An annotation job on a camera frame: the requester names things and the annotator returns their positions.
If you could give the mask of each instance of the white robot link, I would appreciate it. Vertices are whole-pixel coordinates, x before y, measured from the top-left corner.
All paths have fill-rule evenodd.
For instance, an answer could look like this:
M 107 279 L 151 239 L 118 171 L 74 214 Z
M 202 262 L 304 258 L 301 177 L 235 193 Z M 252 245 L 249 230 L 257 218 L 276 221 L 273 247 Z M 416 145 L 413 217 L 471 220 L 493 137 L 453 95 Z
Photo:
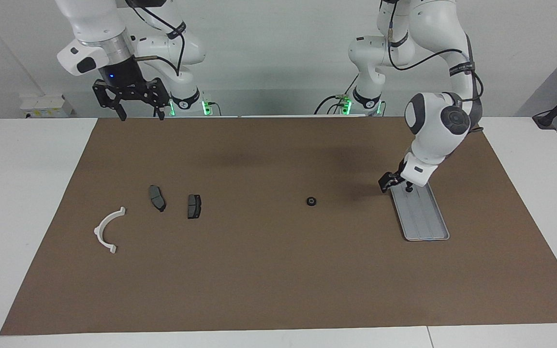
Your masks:
M 477 126 L 484 87 L 475 71 L 470 38 L 457 18 L 456 0 L 383 0 L 378 29 L 387 36 L 359 37 L 350 45 L 350 59 L 360 71 L 352 90 L 354 105 L 365 113 L 373 113 L 380 103 L 383 67 L 403 71 L 440 56 L 450 69 L 453 92 L 418 93 L 408 103 L 405 121 L 416 139 L 398 171 L 386 173 L 379 182 L 383 192 L 404 181 L 411 191 L 413 184 L 424 187 Z M 416 44 L 434 54 L 407 66 Z
M 122 121 L 127 116 L 120 101 L 143 101 L 153 106 L 160 119 L 170 104 L 179 112 L 205 109 L 202 93 L 185 67 L 203 62 L 205 48 L 187 31 L 173 0 L 125 0 L 144 22 L 164 33 L 139 40 L 129 36 L 117 14 L 116 0 L 55 2 L 75 35 L 57 55 L 59 63 L 76 76 L 100 71 L 102 79 L 93 85 L 100 106 L 115 110 Z M 156 69 L 163 79 L 146 81 L 140 61 Z

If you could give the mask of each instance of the black velcro strap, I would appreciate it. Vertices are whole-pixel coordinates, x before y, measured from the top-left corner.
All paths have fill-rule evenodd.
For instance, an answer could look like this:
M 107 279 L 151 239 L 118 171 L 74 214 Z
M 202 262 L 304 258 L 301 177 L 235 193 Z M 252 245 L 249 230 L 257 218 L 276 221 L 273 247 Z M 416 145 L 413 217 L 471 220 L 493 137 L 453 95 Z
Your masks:
M 195 104 L 195 102 L 199 100 L 199 97 L 201 97 L 201 93 L 199 92 L 199 88 L 197 88 L 197 92 L 195 92 L 195 94 L 190 98 L 186 98 L 186 99 L 178 99 L 176 97 L 171 97 L 171 98 L 173 99 L 173 101 L 175 101 L 178 108 L 181 108 L 182 110 L 188 110 L 191 108 L 193 104 Z
M 354 99 L 356 99 L 356 101 L 362 104 L 362 106 L 364 106 L 364 108 L 366 109 L 374 108 L 374 106 L 377 105 L 377 103 L 380 101 L 380 97 L 381 97 L 381 95 L 378 95 L 378 97 L 374 99 L 365 98 L 362 95 L 360 95 L 355 88 L 354 88 L 354 93 L 352 94 L 354 96 Z
M 179 27 L 177 27 L 175 30 L 173 30 L 172 32 L 168 33 L 166 36 L 170 39 L 173 40 L 176 37 L 179 37 L 180 35 L 182 35 L 182 33 L 186 30 L 186 23 L 184 23 L 184 21 L 182 21 L 182 23 L 179 25 Z
M 398 42 L 392 42 L 391 47 L 399 47 L 407 41 L 407 38 L 410 36 L 410 33 L 405 32 L 405 36 Z
M 450 69 L 451 76 L 457 75 L 458 73 L 467 73 L 476 70 L 476 64 L 474 62 L 464 62 L 457 66 L 453 66 Z

